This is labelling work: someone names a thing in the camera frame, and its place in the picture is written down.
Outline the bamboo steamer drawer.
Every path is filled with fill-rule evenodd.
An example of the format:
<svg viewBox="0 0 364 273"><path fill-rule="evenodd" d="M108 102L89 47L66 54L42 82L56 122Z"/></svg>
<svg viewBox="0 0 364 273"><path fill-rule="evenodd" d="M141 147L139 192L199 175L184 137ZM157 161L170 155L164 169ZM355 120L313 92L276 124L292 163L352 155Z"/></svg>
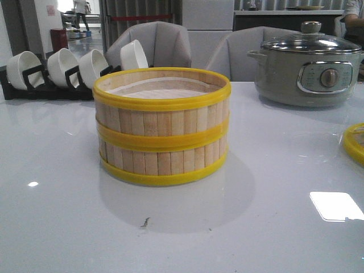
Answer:
<svg viewBox="0 0 364 273"><path fill-rule="evenodd" d="M228 154L228 140L202 147L173 152L141 152L125 150L99 140L103 167L111 175L133 184L172 186L190 183L216 172Z"/></svg>
<svg viewBox="0 0 364 273"><path fill-rule="evenodd" d="M106 91L142 80L182 77L216 84L219 90L201 96L173 99L142 99L116 96ZM93 87L99 128L121 135L122 144L136 144L146 138L150 147L157 142L216 139L229 119L231 85L227 77L193 68L146 68L108 74Z"/></svg>

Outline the woven bamboo steamer lid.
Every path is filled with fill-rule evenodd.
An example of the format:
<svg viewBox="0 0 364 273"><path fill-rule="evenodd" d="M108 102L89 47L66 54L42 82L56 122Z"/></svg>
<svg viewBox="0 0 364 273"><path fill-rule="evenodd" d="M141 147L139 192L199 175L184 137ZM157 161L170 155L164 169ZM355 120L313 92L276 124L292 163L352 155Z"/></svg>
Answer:
<svg viewBox="0 0 364 273"><path fill-rule="evenodd" d="M363 123L348 127L343 135L343 147L346 153L361 166L364 165Z"/></svg>

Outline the grey chair right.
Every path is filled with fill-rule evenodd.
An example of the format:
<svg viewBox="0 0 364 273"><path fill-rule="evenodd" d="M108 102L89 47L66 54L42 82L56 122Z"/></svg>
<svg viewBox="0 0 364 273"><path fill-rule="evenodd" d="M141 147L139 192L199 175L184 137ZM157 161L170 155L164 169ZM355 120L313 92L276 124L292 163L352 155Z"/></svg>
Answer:
<svg viewBox="0 0 364 273"><path fill-rule="evenodd" d="M258 51L266 40L295 33L294 30L267 26L233 31L219 41L205 69L225 75L230 81L253 82L258 63L247 52Z"/></svg>

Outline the grey chair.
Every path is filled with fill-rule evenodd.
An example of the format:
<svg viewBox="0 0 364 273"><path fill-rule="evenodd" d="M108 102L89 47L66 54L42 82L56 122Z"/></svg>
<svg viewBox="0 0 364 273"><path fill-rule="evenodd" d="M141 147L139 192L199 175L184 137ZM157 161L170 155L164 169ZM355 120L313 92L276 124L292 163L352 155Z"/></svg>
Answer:
<svg viewBox="0 0 364 273"><path fill-rule="evenodd" d="M267 26L233 31L219 41L205 69L225 75L230 81L253 82L258 63L247 52L258 51L266 40L295 33L294 30Z"/></svg>
<svg viewBox="0 0 364 273"><path fill-rule="evenodd" d="M121 48L135 39L143 47L148 67L191 66L187 29L167 22L142 23L128 28L106 51L105 58L109 65L121 66Z"/></svg>

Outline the grey chair left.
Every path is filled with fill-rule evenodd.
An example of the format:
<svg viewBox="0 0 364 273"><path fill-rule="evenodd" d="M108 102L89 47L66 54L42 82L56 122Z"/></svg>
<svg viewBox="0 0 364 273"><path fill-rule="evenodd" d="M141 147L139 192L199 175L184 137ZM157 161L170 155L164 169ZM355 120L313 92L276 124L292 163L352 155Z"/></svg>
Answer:
<svg viewBox="0 0 364 273"><path fill-rule="evenodd" d="M105 58L109 65L121 66L121 48L135 39L143 47L148 67L191 66L187 29L167 22L142 23L128 28L106 51Z"/></svg>

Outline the white bowl right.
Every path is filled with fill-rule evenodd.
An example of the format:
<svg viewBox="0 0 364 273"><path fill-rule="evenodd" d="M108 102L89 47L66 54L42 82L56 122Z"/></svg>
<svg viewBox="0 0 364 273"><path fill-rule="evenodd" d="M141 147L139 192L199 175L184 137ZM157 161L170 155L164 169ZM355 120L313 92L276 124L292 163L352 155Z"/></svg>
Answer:
<svg viewBox="0 0 364 273"><path fill-rule="evenodd" d="M139 40L124 45L120 50L122 70L148 68L148 61Z"/></svg>

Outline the white bowl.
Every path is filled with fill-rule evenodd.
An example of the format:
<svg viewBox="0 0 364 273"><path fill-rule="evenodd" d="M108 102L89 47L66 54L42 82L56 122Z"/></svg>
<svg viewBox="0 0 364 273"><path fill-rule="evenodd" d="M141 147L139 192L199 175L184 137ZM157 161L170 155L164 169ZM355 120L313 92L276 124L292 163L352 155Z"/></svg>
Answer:
<svg viewBox="0 0 364 273"><path fill-rule="evenodd" d="M82 56L78 64L81 78L89 89L92 89L94 82L100 78L101 71L109 66L103 53L98 49L93 49Z"/></svg>
<svg viewBox="0 0 364 273"><path fill-rule="evenodd" d="M23 51L22 53L13 56L8 60L6 66L8 81L16 89L27 90L23 78L23 71L38 65L41 65L40 60L30 51Z"/></svg>
<svg viewBox="0 0 364 273"><path fill-rule="evenodd" d="M59 87L67 88L65 71L78 66L78 60L74 54L67 48L62 48L47 61L49 76L53 83Z"/></svg>
<svg viewBox="0 0 364 273"><path fill-rule="evenodd" d="M120 50L122 70L148 68L148 61L139 40L124 45Z"/></svg>

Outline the white cabinet background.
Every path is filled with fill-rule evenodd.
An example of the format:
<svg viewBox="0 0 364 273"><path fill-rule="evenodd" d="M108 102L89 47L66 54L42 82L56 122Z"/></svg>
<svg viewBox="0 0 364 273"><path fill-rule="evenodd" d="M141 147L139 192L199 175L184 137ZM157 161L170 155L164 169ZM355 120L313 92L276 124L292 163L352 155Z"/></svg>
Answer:
<svg viewBox="0 0 364 273"><path fill-rule="evenodd" d="M191 67L204 68L220 39L233 30L234 1L182 1L182 25L188 30Z"/></svg>

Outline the grey electric cooking pot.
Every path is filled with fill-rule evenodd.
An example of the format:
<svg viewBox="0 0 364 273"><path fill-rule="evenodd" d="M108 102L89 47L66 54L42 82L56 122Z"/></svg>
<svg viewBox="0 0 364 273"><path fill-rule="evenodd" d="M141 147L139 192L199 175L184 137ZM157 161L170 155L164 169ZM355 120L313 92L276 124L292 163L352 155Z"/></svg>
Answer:
<svg viewBox="0 0 364 273"><path fill-rule="evenodd" d="M247 55L258 63L255 87L275 102L304 107L344 103L354 93L363 52L310 54L260 49Z"/></svg>

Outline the red cylindrical bin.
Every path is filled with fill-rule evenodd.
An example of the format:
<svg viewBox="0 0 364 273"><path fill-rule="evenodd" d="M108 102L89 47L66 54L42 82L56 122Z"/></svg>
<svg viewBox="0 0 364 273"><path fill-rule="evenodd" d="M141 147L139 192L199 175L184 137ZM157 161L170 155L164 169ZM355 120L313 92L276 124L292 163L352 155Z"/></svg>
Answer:
<svg viewBox="0 0 364 273"><path fill-rule="evenodd" d="M54 52L61 50L62 48L68 48L67 33L65 29L53 28L50 29L52 49Z"/></svg>

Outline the dark counter with shelf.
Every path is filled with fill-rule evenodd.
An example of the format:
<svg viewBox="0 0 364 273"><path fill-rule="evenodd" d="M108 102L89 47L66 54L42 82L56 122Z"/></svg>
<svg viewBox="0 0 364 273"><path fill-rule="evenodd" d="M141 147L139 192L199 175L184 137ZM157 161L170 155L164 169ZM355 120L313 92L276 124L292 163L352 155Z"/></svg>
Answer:
<svg viewBox="0 0 364 273"><path fill-rule="evenodd" d="M233 31L258 26L300 31L301 23L309 20L322 23L321 32L334 34L334 19L343 10L282 10L282 11L235 11Z"/></svg>

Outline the glass pot lid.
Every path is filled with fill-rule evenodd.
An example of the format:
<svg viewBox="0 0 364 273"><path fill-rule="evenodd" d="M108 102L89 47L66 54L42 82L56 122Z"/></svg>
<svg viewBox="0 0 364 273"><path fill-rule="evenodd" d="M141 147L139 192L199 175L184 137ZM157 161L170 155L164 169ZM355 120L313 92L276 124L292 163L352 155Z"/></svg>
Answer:
<svg viewBox="0 0 364 273"><path fill-rule="evenodd" d="M352 54L362 51L360 45L324 34L320 30L320 22L306 21L301 24L301 32L272 38L263 42L261 47L274 51L316 54Z"/></svg>

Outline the walking person in background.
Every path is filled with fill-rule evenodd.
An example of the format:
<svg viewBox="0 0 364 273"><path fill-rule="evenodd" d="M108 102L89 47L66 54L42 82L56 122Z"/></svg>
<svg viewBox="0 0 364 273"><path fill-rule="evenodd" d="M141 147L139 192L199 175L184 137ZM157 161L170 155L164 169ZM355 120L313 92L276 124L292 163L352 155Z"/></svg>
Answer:
<svg viewBox="0 0 364 273"><path fill-rule="evenodd" d="M80 19L84 22L86 30L89 31L89 26L86 21L86 14L88 12L88 1L86 0L74 0L73 1L75 14L76 14L76 28L80 28Z"/></svg>

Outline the white bowl far left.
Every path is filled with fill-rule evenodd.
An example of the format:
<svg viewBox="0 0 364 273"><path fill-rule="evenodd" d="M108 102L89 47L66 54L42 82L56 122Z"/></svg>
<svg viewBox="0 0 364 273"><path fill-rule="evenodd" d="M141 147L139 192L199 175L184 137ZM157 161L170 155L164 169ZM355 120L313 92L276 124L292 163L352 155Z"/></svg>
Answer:
<svg viewBox="0 0 364 273"><path fill-rule="evenodd" d="M8 81L16 89L27 90L23 78L23 71L38 65L41 65L40 60L30 51L23 51L22 53L13 56L8 60L6 66Z"/></svg>

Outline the seated person at right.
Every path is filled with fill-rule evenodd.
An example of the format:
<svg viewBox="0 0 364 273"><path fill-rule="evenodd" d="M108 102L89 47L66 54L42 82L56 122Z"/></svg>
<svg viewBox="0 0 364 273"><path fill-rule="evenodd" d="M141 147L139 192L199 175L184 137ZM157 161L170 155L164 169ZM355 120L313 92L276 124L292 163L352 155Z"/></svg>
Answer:
<svg viewBox="0 0 364 273"><path fill-rule="evenodd" d="M346 28L344 38L363 48L363 0L346 1L342 16Z"/></svg>

